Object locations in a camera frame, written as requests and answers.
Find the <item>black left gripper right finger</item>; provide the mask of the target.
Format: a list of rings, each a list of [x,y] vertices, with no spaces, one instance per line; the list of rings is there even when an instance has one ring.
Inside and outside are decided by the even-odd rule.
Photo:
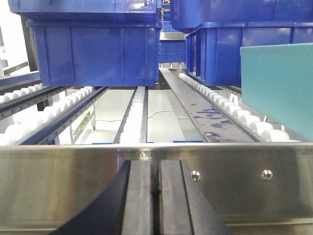
[[[162,160],[159,166],[161,235],[231,235],[214,212],[185,160]]]

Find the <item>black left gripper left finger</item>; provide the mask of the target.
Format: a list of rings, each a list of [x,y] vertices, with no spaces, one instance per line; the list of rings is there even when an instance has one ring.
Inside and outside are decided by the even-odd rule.
[[[151,235],[149,161],[126,160],[104,191],[54,235]]]

